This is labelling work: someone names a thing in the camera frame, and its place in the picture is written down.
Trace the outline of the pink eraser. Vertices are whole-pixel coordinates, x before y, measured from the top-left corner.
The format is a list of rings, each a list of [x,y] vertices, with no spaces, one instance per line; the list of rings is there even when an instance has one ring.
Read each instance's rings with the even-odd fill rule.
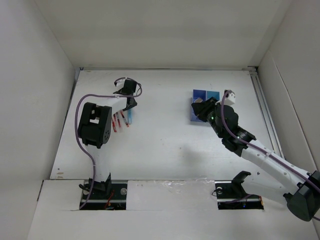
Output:
[[[194,103],[201,103],[201,102],[203,102],[203,99],[202,98],[197,98],[195,101],[194,101]]]

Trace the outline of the light blue correction tape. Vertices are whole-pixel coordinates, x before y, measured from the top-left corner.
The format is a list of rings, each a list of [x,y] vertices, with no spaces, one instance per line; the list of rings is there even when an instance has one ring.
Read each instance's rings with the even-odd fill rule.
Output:
[[[131,109],[127,110],[127,120],[128,120],[128,124],[131,125],[133,122],[133,113]]]

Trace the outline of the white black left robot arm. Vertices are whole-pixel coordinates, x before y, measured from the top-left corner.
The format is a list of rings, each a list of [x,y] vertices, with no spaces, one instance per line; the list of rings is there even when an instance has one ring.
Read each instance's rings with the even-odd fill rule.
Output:
[[[111,194],[111,178],[107,142],[112,133],[113,116],[137,106],[142,85],[129,77],[114,81],[119,89],[109,95],[89,93],[80,98],[74,117],[75,139],[92,164],[94,192],[100,198]]]

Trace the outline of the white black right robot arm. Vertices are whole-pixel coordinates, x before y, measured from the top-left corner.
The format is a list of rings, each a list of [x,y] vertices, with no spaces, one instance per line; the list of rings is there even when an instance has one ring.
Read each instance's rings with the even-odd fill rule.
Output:
[[[236,154],[269,174],[264,180],[259,173],[241,171],[231,181],[231,191],[237,197],[258,195],[287,206],[302,221],[314,219],[320,209],[320,173],[301,169],[272,150],[238,125],[239,116],[228,105],[215,98],[191,104],[195,116],[209,123],[221,143]]]

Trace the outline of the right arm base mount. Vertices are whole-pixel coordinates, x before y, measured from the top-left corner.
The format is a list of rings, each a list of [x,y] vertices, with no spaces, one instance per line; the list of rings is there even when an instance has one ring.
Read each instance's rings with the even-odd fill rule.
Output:
[[[262,198],[248,194],[242,183],[251,173],[241,171],[232,180],[215,180],[211,195],[216,198],[219,210],[264,210]]]

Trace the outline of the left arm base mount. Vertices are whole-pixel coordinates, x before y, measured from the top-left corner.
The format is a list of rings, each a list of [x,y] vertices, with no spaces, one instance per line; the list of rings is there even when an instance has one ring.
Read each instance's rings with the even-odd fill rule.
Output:
[[[95,181],[91,194],[89,190],[93,180],[79,184],[82,196],[80,210],[123,211],[127,207],[128,181],[112,180],[111,174],[105,181]]]

